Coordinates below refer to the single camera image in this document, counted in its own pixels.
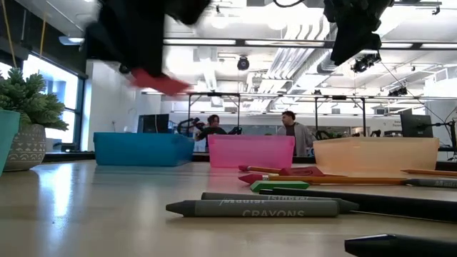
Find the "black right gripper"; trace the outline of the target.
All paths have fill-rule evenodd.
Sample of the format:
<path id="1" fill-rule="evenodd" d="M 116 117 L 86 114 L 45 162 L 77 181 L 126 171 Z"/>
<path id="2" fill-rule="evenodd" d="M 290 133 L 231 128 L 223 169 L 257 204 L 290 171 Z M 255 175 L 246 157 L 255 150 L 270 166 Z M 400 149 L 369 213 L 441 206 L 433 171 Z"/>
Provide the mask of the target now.
<path id="1" fill-rule="evenodd" d="M 380 49 L 380 36 L 368 27 L 381 24 L 381 15 L 393 6 L 393 0 L 323 0 L 323 3 L 324 15 L 329 22 L 337 23 L 338 28 L 331 53 L 335 65 L 341 65 L 362 50 Z"/>

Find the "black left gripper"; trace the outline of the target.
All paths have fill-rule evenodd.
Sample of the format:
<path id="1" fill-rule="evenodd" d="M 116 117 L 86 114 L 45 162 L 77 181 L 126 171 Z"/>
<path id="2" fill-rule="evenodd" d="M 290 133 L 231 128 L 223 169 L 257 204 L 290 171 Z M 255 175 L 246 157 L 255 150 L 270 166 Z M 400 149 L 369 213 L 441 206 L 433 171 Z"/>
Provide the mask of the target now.
<path id="1" fill-rule="evenodd" d="M 150 76 L 163 74 L 165 16 L 194 25 L 211 0 L 99 0 L 85 28 L 87 59 L 117 61 Z"/>

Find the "pink eraser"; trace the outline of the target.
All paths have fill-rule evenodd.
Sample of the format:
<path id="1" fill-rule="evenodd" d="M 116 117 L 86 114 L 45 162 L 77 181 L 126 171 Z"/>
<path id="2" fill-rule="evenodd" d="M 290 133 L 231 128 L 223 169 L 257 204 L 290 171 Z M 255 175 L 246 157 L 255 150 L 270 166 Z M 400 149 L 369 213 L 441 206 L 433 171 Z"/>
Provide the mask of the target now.
<path id="1" fill-rule="evenodd" d="M 175 96 L 183 93 L 189 88 L 189 84 L 183 81 L 173 79 L 167 75 L 151 76 L 143 69 L 134 69 L 132 84 L 143 89 L 154 89 L 167 96 Z"/>

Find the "orange pencil with red eraser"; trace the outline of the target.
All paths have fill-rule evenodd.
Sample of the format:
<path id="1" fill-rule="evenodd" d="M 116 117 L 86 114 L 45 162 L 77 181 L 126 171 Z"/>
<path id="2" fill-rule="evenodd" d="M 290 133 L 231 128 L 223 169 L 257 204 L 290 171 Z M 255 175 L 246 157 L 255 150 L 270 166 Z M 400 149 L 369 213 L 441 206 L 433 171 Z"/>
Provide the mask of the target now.
<path id="1" fill-rule="evenodd" d="M 434 171 L 434 170 L 423 170 L 423 169 L 404 169 L 404 173 L 409 174 L 421 174 L 421 175 L 430 175 L 430 176 L 447 176 L 447 177 L 457 177 L 457 171 Z"/>
<path id="2" fill-rule="evenodd" d="M 239 166 L 238 169 L 240 171 L 257 171 L 257 172 L 263 172 L 263 173 L 278 174 L 278 172 L 282 168 L 265 168 L 265 167 L 258 167 L 258 166 Z"/>
<path id="3" fill-rule="evenodd" d="M 405 184 L 406 178 L 375 178 L 375 177 L 345 177 L 345 176 L 270 176 L 247 174 L 239 176 L 240 181 L 253 184 L 256 181 L 302 181 L 311 184 Z"/>

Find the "black pen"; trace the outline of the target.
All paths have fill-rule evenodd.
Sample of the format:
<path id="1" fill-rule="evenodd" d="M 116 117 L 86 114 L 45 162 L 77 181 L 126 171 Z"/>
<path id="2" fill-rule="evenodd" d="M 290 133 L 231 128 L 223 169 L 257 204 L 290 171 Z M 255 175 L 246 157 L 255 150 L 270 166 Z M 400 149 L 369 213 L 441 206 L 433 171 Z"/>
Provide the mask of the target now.
<path id="1" fill-rule="evenodd" d="M 396 234 L 346 239 L 344 248 L 356 257 L 457 257 L 457 242 Z"/>
<path id="2" fill-rule="evenodd" d="M 457 202 L 363 193 L 312 191 L 294 188 L 261 189 L 261 195 L 340 198 L 359 205 L 359 211 L 457 223 Z"/>

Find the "long ceiling light strip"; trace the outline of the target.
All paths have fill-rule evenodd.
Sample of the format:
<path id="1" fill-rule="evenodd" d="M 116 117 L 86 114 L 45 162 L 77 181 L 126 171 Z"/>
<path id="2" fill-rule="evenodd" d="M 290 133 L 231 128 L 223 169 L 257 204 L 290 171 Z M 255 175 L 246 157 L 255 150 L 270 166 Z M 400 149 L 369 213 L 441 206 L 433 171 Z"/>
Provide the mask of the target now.
<path id="1" fill-rule="evenodd" d="M 205 39 L 205 38 L 165 38 L 165 46 L 232 46 L 266 48 L 307 48 L 331 49 L 334 41 L 325 40 L 285 40 L 285 39 Z M 384 41 L 381 49 L 413 51 L 457 51 L 457 42 L 398 42 Z"/>

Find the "black monitor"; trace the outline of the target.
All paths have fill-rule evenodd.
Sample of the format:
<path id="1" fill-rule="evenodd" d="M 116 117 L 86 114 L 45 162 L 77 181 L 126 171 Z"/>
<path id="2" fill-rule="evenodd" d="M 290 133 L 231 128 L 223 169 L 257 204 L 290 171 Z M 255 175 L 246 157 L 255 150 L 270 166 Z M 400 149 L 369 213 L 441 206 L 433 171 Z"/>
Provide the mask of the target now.
<path id="1" fill-rule="evenodd" d="M 400 117 L 403 137 L 433 138 L 433 129 L 430 116 L 401 114 Z"/>
<path id="2" fill-rule="evenodd" d="M 140 115 L 137 127 L 138 133 L 168 133 L 169 115 L 151 114 Z"/>

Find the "blue plastic bin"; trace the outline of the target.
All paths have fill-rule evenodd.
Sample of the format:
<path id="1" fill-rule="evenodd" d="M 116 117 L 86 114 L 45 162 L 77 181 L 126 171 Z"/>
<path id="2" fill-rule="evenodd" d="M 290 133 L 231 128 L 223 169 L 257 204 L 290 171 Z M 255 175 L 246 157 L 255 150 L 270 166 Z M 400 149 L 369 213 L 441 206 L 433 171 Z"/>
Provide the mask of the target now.
<path id="1" fill-rule="evenodd" d="M 100 166 L 180 166 L 194 154 L 194 140 L 181 134 L 96 132 L 93 141 Z"/>

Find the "person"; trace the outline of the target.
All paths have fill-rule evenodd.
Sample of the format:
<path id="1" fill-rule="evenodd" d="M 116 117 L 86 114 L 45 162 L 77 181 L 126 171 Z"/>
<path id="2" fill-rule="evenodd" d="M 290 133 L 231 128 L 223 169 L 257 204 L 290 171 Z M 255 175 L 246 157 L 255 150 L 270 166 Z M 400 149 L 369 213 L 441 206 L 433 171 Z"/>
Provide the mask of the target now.
<path id="1" fill-rule="evenodd" d="M 294 156 L 307 156 L 307 149 L 313 148 L 315 136 L 306 126 L 296 121 L 296 115 L 292 111 L 284 111 L 281 114 L 281 121 L 283 125 L 278 129 L 277 134 L 295 138 Z"/>
<path id="2" fill-rule="evenodd" d="M 209 150 L 208 135 L 211 134 L 227 134 L 227 132 L 219 126 L 220 118 L 214 114 L 208 117 L 208 126 L 195 135 L 196 141 L 206 140 L 205 151 Z"/>

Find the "orange plastic bin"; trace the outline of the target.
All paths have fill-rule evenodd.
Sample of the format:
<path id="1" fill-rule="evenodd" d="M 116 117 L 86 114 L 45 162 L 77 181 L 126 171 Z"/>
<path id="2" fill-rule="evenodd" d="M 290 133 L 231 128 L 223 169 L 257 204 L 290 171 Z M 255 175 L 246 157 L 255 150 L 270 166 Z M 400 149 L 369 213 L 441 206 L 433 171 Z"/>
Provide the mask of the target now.
<path id="1" fill-rule="evenodd" d="M 350 137 L 313 143 L 319 168 L 347 172 L 433 170 L 438 148 L 437 138 Z"/>

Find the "pink plastic bin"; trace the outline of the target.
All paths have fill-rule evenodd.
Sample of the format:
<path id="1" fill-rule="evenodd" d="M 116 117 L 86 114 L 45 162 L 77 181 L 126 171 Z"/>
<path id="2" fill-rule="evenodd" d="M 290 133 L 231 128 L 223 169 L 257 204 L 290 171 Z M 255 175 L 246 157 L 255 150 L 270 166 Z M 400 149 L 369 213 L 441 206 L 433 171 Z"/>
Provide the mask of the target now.
<path id="1" fill-rule="evenodd" d="M 210 164 L 214 168 L 260 166 L 290 168 L 295 138 L 292 136 L 209 135 Z"/>

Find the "green succulent in patterned pot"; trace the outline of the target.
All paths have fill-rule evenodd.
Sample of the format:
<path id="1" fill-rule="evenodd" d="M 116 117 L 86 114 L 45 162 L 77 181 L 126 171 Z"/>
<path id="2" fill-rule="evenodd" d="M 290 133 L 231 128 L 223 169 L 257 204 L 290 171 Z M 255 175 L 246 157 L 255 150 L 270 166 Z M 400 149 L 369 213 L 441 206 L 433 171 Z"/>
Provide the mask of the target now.
<path id="1" fill-rule="evenodd" d="M 4 170 L 26 171 L 38 166 L 46 154 L 46 130 L 66 131 L 61 119 L 65 105 L 55 93 L 46 93 L 44 77 L 31 74 L 24 78 L 19 68 L 11 68 L 8 77 L 0 76 L 0 110 L 20 113 L 19 130 L 14 136 Z"/>

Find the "green plastic bin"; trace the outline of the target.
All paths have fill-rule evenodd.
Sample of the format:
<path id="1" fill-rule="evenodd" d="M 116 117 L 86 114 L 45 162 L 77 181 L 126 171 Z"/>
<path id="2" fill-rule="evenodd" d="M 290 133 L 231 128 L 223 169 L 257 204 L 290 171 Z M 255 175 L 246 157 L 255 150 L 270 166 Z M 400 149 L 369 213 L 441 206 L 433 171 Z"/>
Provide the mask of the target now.
<path id="1" fill-rule="evenodd" d="M 0 176 L 9 155 L 14 136 L 19 130 L 20 113 L 0 110 Z"/>

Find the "black metal rig frame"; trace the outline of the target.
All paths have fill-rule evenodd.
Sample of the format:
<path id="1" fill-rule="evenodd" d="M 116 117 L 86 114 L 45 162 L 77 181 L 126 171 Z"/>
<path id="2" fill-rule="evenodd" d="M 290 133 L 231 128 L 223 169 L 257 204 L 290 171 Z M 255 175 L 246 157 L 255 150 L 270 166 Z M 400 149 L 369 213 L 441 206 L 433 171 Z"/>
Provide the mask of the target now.
<path id="1" fill-rule="evenodd" d="M 269 98 L 269 99 L 277 99 L 277 98 L 282 98 L 282 97 L 289 97 L 289 98 L 310 98 L 312 102 L 314 102 L 314 116 L 315 116 L 315 127 L 316 127 L 316 133 L 317 133 L 317 139 L 321 140 L 321 134 L 323 131 L 319 131 L 318 129 L 318 100 L 319 99 L 325 99 L 325 100 L 332 100 L 332 101 L 346 101 L 346 100 L 351 100 L 352 102 L 357 105 L 362 110 L 362 119 L 363 119 L 363 136 L 366 136 L 367 134 L 367 127 L 366 127 L 366 99 L 371 99 L 371 96 L 345 96 L 345 95 L 304 95 L 304 94 L 240 94 L 240 93 L 226 93 L 226 92 L 188 92 L 186 95 L 189 96 L 189 104 L 188 104 L 188 116 L 190 116 L 191 112 L 191 98 L 193 96 L 208 96 L 208 97 L 228 97 L 231 98 L 232 96 L 235 96 L 238 98 L 238 101 L 236 102 L 236 105 L 239 106 L 241 103 L 241 98 L 243 96 L 245 97 L 258 97 L 258 98 Z"/>

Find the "window with dark frame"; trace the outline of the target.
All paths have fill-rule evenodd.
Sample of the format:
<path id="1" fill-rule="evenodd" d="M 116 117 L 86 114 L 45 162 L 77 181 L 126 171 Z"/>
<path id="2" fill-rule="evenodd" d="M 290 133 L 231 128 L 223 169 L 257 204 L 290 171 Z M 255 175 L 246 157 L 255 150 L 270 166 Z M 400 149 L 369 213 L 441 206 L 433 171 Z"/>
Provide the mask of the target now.
<path id="1" fill-rule="evenodd" d="M 0 61 L 0 110 L 20 113 L 20 124 L 45 128 L 51 150 L 76 146 L 77 101 L 81 79 L 30 54 L 15 68 Z"/>

